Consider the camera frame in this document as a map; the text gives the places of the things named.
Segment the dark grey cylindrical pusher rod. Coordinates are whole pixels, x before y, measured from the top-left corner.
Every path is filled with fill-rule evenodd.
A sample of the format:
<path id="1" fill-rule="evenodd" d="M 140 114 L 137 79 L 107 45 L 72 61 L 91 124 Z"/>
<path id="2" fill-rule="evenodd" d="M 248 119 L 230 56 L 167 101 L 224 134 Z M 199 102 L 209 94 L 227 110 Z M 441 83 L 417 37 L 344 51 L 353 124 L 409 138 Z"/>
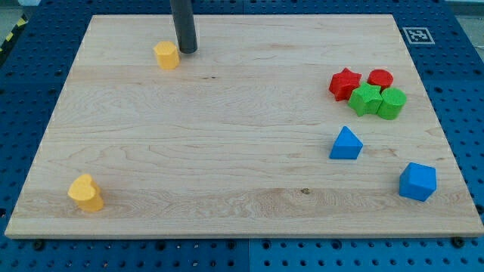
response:
<path id="1" fill-rule="evenodd" d="M 169 2 L 179 50 L 183 54 L 193 54 L 197 50 L 197 34 L 191 0 Z"/>

